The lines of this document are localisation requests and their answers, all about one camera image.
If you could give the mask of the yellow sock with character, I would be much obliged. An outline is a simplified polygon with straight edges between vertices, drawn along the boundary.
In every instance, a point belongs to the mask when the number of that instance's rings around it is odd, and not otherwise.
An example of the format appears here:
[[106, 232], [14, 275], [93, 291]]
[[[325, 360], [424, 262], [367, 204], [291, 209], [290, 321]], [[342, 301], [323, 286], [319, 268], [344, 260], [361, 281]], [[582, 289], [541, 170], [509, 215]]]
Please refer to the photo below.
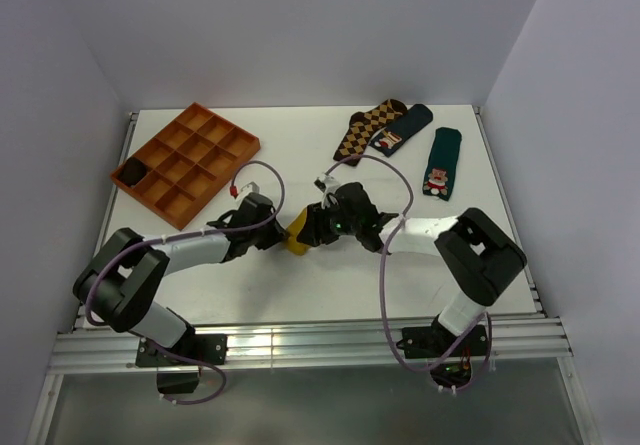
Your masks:
[[288, 238], [285, 242], [285, 248], [296, 256], [305, 255], [310, 248], [309, 245], [298, 240], [299, 234], [306, 224], [307, 215], [307, 208], [304, 208], [286, 229]]

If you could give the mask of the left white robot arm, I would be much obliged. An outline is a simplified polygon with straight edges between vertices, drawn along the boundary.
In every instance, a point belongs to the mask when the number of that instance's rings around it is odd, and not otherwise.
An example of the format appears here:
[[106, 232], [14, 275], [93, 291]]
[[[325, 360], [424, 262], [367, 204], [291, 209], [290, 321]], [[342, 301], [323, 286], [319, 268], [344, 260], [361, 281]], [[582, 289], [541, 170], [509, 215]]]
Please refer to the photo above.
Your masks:
[[162, 280], [207, 264], [235, 260], [254, 247], [267, 250], [288, 238], [276, 208], [257, 192], [246, 195], [199, 231], [146, 238], [130, 228], [117, 230], [81, 272], [74, 296], [116, 332], [128, 332], [159, 345], [172, 364], [195, 351], [189, 322], [155, 302]]

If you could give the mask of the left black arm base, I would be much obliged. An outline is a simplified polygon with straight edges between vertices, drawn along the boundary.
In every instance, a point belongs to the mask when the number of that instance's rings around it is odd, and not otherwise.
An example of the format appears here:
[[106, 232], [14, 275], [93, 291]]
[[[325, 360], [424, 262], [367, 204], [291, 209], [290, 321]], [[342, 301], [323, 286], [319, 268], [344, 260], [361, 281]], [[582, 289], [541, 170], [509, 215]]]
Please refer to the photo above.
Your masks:
[[[175, 405], [199, 405], [219, 397], [227, 385], [220, 368], [225, 364], [227, 336], [188, 332], [173, 347], [166, 348], [149, 338], [140, 338], [135, 367], [156, 371], [156, 389], [161, 398]], [[204, 370], [215, 372], [220, 382], [210, 395], [195, 398]]]

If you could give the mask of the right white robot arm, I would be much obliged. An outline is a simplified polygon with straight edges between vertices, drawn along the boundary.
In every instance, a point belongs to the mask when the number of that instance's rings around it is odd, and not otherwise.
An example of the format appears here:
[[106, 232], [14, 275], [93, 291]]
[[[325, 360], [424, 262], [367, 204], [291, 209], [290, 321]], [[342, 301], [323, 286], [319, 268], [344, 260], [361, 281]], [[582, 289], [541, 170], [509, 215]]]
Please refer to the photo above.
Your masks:
[[315, 186], [322, 199], [306, 206], [288, 226], [287, 248], [303, 255], [310, 248], [352, 236], [365, 250], [383, 257], [393, 253], [441, 257], [459, 287], [432, 326], [434, 346], [443, 354], [455, 354], [466, 344], [467, 328], [493, 306], [527, 264], [521, 248], [477, 208], [445, 218], [408, 218], [379, 211], [359, 182], [342, 184], [326, 175]]

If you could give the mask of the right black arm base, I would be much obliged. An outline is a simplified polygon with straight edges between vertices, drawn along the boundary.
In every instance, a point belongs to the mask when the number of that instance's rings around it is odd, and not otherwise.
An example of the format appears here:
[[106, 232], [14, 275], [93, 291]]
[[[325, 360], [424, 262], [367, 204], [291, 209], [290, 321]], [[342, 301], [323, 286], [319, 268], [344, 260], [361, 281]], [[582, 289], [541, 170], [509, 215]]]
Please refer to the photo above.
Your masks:
[[[430, 326], [405, 327], [402, 338], [396, 342], [396, 348], [403, 352], [404, 358], [439, 359], [456, 342], [457, 337], [434, 320]], [[453, 348], [447, 361], [431, 365], [430, 378], [437, 386], [453, 390], [467, 386], [474, 378], [472, 359], [482, 356], [483, 366], [487, 366], [492, 351], [493, 328], [476, 324], [470, 331], [460, 336], [461, 341]]]

